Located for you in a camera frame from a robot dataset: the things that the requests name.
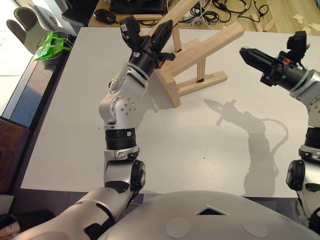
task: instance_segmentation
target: green plastic bag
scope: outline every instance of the green plastic bag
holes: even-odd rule
[[[62,50],[71,51],[73,43],[63,37],[58,37],[54,31],[45,34],[37,45],[34,55],[35,61],[49,60],[56,57]]]

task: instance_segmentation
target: computer mouse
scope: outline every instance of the computer mouse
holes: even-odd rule
[[[107,9],[98,9],[94,12],[94,17],[98,21],[105,23],[105,24],[114,24],[116,23],[116,15],[110,12]]]

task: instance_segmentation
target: wooden plank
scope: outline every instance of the wooden plank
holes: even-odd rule
[[[279,20],[279,18],[277,18],[277,17],[272,18],[271,21],[265,26],[263,31],[264,32],[269,32],[274,27],[274,25],[276,25],[278,20]]]
[[[241,37],[244,31],[240,23],[235,22],[231,24],[197,46],[177,56],[173,62],[167,65],[169,72],[173,77],[177,76],[184,70]]]
[[[201,60],[196,64],[196,80],[202,80],[205,78],[206,59]]]
[[[187,43],[183,44],[181,46],[181,51],[180,52],[175,52],[174,55],[175,57],[177,58],[178,56],[180,56],[181,54],[185,53],[186,51],[188,51],[189,49],[197,46],[198,44],[200,44],[201,41],[198,39],[198,38],[194,38],[190,41],[188,41]],[[172,49],[171,50],[168,50],[168,52],[174,52],[174,46],[171,46]],[[165,61],[165,65],[168,66],[172,63],[172,61]]]
[[[168,72],[166,66],[162,66],[161,69],[158,69],[155,72],[155,75],[159,79],[166,93],[168,94],[173,106],[175,108],[181,105],[180,98],[177,92],[177,84],[171,74]]]
[[[182,84],[179,83],[177,85],[178,94],[179,96],[183,96],[183,95],[192,93],[194,91],[209,87],[211,85],[221,83],[223,81],[226,81],[227,79],[228,79],[228,76],[224,71],[218,71],[218,72],[206,75],[204,77],[204,81],[199,83],[195,82],[197,81],[196,78],[193,78],[191,80],[186,81],[186,83],[188,84],[183,83],[183,86],[182,86]]]
[[[257,16],[256,13],[253,13],[251,16],[252,16],[252,19],[253,19],[253,20],[259,21],[259,18],[258,18],[258,16]],[[253,22],[253,23],[254,23],[254,28],[255,28],[255,30],[256,30],[257,32],[263,32],[264,29],[263,29],[263,27],[262,27],[262,25],[261,25],[261,22],[255,22],[255,21]]]
[[[176,53],[181,51],[181,40],[180,40],[180,33],[179,33],[179,26],[176,25],[172,28],[172,39],[174,45],[174,51]]]
[[[163,18],[161,14],[134,14],[133,17],[139,21],[160,20]]]
[[[173,8],[169,10],[169,12],[155,25],[151,31],[149,32],[149,36],[151,36],[156,28],[169,20],[173,21],[173,26],[175,26],[178,21],[180,21],[183,16],[188,12],[199,0],[180,0]]]

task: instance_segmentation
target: table surface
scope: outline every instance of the table surface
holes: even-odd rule
[[[173,5],[175,5],[179,0],[173,0]],[[295,33],[296,31],[301,31],[304,27],[308,27],[308,24],[317,23],[320,24],[320,11],[317,8],[314,0],[259,0],[257,6],[262,6],[263,4],[269,5],[269,12],[261,18],[262,26],[266,26],[270,20],[274,17],[279,18],[276,25],[270,30],[272,33]],[[109,9],[110,4],[107,1],[99,0],[95,10],[98,9]],[[227,7],[233,11],[242,11],[244,9],[244,4],[239,0],[229,0],[227,2]],[[221,11],[215,6],[211,6],[209,8],[210,11],[215,11],[219,14],[222,20],[226,20],[229,17],[227,12]],[[256,9],[252,2],[251,8],[244,14],[244,16],[248,16],[255,12]],[[293,16],[296,14],[300,14],[304,17],[303,23],[300,24],[297,20],[293,19]],[[116,14],[116,20],[119,22],[120,20],[130,16],[129,14]],[[255,32],[256,29],[254,27],[254,23],[249,19],[238,18],[238,14],[232,14],[231,20],[227,23],[217,22],[211,24],[211,27],[216,30],[221,30],[224,26],[229,26],[235,21],[239,21],[246,31]],[[186,23],[180,23],[179,26],[182,29],[190,29],[192,26],[183,26]],[[89,24],[89,27],[119,27],[119,24],[114,23],[111,25],[105,24],[95,19],[92,15]],[[195,24],[194,29],[210,29],[204,23]],[[310,35],[320,36],[320,32],[314,29],[311,30]]]
[[[180,35],[185,43],[195,36],[203,41],[215,33],[182,29]],[[245,32],[206,59],[207,74],[224,70],[228,80],[182,96],[178,108],[173,108],[159,81],[151,76],[147,92],[136,104],[139,159],[146,165],[143,193],[207,190],[248,197],[296,197],[285,180],[289,163],[298,157],[305,139],[306,109],[283,88],[260,83],[261,73],[247,66],[239,54],[241,46],[250,46],[276,56],[286,49],[289,36]],[[319,38],[309,36],[308,43],[311,47],[302,63],[319,70]],[[172,44],[169,40],[166,48]],[[118,29],[81,28],[22,188],[87,192],[103,185],[106,143],[98,105],[130,53]],[[194,76],[196,66],[175,80]],[[287,127],[288,139],[279,122]]]

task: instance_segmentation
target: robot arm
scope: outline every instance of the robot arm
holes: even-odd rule
[[[132,55],[99,105],[106,140],[104,187],[89,192],[54,219],[19,234],[16,240],[105,239],[107,230],[145,185],[145,165],[137,159],[136,103],[147,90],[152,72],[175,58],[173,53],[161,53],[173,21],[159,25],[151,37],[139,36],[140,27],[133,17],[122,20],[120,26]]]
[[[320,234],[320,74],[301,64],[309,48],[306,32],[290,37],[287,48],[291,51],[281,51],[277,58],[250,48],[242,48],[240,54],[248,65],[263,72],[262,83],[283,87],[307,108],[308,130],[299,149],[301,159],[291,162],[286,183],[298,195],[302,223]]]

